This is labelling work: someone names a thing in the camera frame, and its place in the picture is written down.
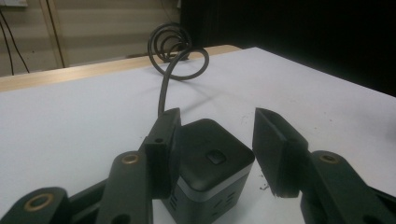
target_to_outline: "screw hole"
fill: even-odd
[[[111,224],[129,224],[130,220],[128,215],[122,214],[113,218]]]
[[[32,199],[30,199],[24,206],[24,209],[28,212],[38,211],[50,203],[52,203],[53,194],[51,193],[43,193],[36,195]]]

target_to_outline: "electrical wire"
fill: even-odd
[[[9,32],[9,35],[11,36],[12,43],[14,44],[15,50],[18,52],[18,55],[20,56],[20,58],[21,58],[21,60],[22,60],[22,62],[23,62],[23,65],[24,65],[24,67],[25,67],[27,73],[30,73],[30,71],[29,71],[29,69],[28,69],[28,67],[27,67],[27,65],[26,65],[25,60],[23,59],[23,57],[21,56],[20,51],[18,50],[17,44],[15,43],[14,35],[12,34],[11,29],[10,29],[9,26],[8,26],[6,17],[3,15],[3,12],[1,11],[1,9],[0,9],[0,15],[1,15],[1,17],[3,18],[4,23],[6,24],[6,27],[7,27],[8,32]]]
[[[161,60],[165,63],[169,63],[166,71],[162,70],[161,67],[155,62],[154,52]],[[178,54],[172,54],[174,50],[179,50]],[[198,52],[204,56],[204,64],[200,70],[188,75],[188,76],[177,76],[173,75],[172,72],[176,65],[183,60],[187,60],[190,53]],[[178,23],[171,22],[166,23],[157,27],[150,35],[148,39],[148,57],[157,71],[163,75],[163,84],[161,85],[160,99],[158,102],[158,116],[160,116],[165,110],[166,93],[168,90],[169,79],[183,81],[193,79],[200,76],[209,65],[209,54],[206,50],[194,49],[191,44],[191,37],[185,29],[183,29]]]
[[[9,51],[9,45],[8,45],[8,41],[7,41],[6,32],[4,31],[3,23],[1,21],[0,21],[0,27],[1,27],[1,31],[3,32],[4,40],[6,41],[8,57],[9,57],[9,63],[11,64],[11,74],[12,74],[12,76],[14,76],[14,64],[12,64],[11,51]]]

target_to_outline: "coiled black cable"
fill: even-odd
[[[155,62],[154,53],[165,63],[169,63],[166,71],[163,71],[161,67]],[[175,69],[178,62],[186,60],[190,53],[198,52],[201,53],[205,62],[200,70],[188,75],[188,76],[177,76],[173,75],[172,72]],[[161,85],[160,100],[158,103],[158,116],[160,116],[165,110],[166,92],[168,90],[169,78],[174,80],[183,81],[192,79],[200,76],[209,65],[209,54],[206,50],[194,49],[191,44],[191,37],[185,29],[175,22],[166,23],[157,27],[150,35],[148,40],[148,56],[152,65],[163,74],[163,84]]]

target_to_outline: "white table surface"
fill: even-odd
[[[198,68],[181,64],[176,72]],[[157,115],[162,76],[153,67],[0,92],[0,217],[21,196],[62,187],[71,196],[137,150]],[[251,148],[256,107],[274,110],[309,150],[340,154],[366,183],[396,196],[396,98],[261,49],[210,57],[206,72],[170,81],[166,108],[182,124],[213,119]],[[275,198],[254,163],[238,204],[215,223],[304,223],[300,199]],[[154,201],[154,223],[175,223]]]

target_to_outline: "wall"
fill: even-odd
[[[179,21],[177,0],[30,0],[28,5],[2,11],[32,71],[145,54],[155,27]],[[17,61],[16,52],[12,57]],[[10,76],[2,35],[0,64],[0,77]],[[25,73],[21,60],[15,70]]]
[[[1,10],[8,22],[9,28],[14,35],[21,56],[31,71],[50,70],[59,67],[55,50],[50,41],[50,34],[44,19],[41,5],[38,0],[28,1],[29,7],[2,7]],[[14,62],[15,74],[24,74],[26,70],[12,45],[12,40],[7,32],[7,42],[10,46]],[[0,35],[0,77],[10,76],[6,41],[3,34]]]

